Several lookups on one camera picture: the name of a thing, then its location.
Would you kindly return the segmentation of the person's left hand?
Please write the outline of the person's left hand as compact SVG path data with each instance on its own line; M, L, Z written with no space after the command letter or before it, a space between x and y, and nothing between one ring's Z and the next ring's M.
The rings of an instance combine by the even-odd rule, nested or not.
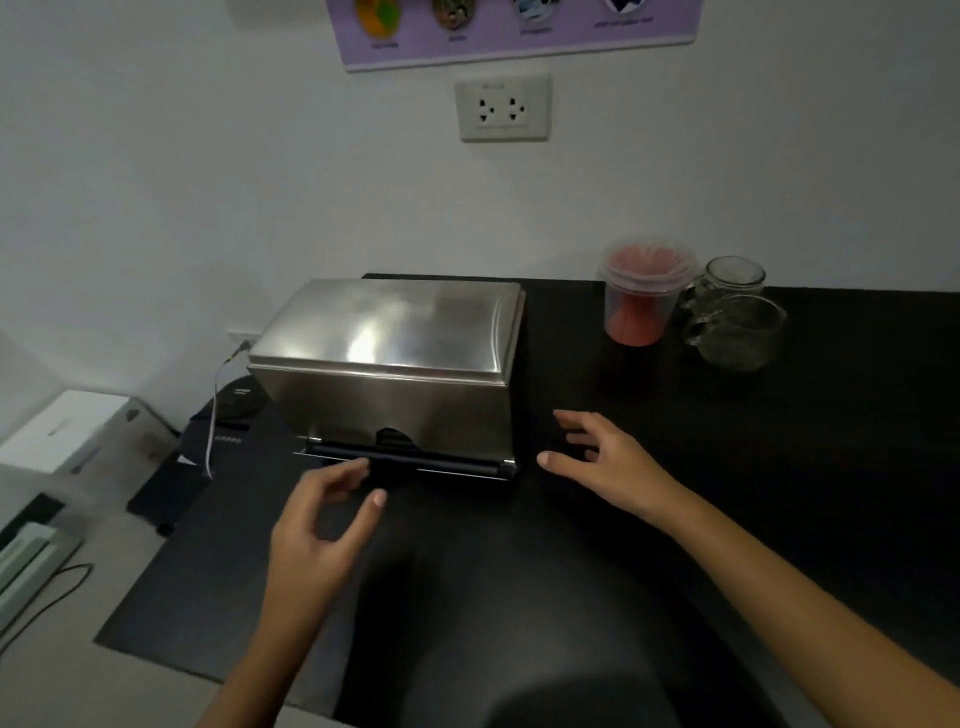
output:
M270 597L334 601L367 541L339 541L342 535L322 540L319 516L326 504L344 501L369 474L366 458L303 473L271 532L263 601Z

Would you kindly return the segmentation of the white wall power outlet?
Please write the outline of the white wall power outlet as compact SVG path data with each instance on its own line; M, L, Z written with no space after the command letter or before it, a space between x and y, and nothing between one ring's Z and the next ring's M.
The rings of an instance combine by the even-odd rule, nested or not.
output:
M549 73L458 79L454 100L460 140L546 142L551 132Z

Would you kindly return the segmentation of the pale green flat device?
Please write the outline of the pale green flat device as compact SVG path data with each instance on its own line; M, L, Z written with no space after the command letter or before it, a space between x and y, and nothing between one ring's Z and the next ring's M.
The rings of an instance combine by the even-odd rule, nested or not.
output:
M82 544L61 528L27 522L0 550L0 637Z

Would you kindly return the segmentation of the white cardboard box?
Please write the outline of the white cardboard box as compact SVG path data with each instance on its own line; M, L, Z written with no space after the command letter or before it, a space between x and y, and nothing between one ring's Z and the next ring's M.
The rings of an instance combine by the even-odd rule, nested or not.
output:
M54 476L83 463L143 415L130 396L79 390L62 392L0 443L0 466Z

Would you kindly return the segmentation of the black flat device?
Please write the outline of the black flat device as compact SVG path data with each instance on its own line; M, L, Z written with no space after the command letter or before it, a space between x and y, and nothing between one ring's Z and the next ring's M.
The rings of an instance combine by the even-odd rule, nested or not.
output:
M241 449L257 414L219 418L214 424L210 456L210 411L198 412L181 432L173 454L126 503L126 513L168 538L208 488L225 457Z

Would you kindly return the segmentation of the clear glass jar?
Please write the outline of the clear glass jar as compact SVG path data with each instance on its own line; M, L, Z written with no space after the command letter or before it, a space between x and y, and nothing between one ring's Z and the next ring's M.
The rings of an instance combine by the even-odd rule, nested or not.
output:
M726 297L759 294L766 282L764 267L750 258L724 255L708 261L681 292L678 307L691 315L713 310Z

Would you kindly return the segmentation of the person's right hand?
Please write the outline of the person's right hand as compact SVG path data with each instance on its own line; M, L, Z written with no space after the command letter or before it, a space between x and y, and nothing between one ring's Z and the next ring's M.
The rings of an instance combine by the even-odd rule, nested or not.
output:
M616 508L660 528L675 516L689 491L673 478L631 435L605 416L590 411L556 409L566 442L599 453L603 486L592 491Z

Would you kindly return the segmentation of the clear glass measuring pitcher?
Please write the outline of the clear glass measuring pitcher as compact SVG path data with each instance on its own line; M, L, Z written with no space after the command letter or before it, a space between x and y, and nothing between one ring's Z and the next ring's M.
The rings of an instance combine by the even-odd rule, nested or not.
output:
M786 321L786 310L768 297L726 295L692 316L681 339L715 367L753 373L775 358Z

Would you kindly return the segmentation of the stainless steel dispenser box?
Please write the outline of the stainless steel dispenser box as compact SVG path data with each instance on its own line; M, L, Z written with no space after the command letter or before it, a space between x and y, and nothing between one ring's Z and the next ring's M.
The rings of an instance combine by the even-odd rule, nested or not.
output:
M509 481L525 299L516 282L315 278L247 369L305 456Z

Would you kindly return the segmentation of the person's right forearm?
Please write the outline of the person's right forearm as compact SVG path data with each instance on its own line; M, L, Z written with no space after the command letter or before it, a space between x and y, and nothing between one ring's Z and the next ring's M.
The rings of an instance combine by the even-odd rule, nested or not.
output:
M833 728L960 728L960 687L673 479L637 513L670 536Z

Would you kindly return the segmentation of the person's left forearm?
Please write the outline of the person's left forearm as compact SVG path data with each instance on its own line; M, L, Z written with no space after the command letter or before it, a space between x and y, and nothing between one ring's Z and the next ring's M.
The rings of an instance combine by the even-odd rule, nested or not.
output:
M332 599L265 598L246 652L196 728L274 728Z

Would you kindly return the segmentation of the purple wall poster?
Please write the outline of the purple wall poster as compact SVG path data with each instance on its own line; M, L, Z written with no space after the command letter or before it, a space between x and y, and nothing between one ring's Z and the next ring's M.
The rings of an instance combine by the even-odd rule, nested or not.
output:
M693 43L706 0L325 0L347 71Z

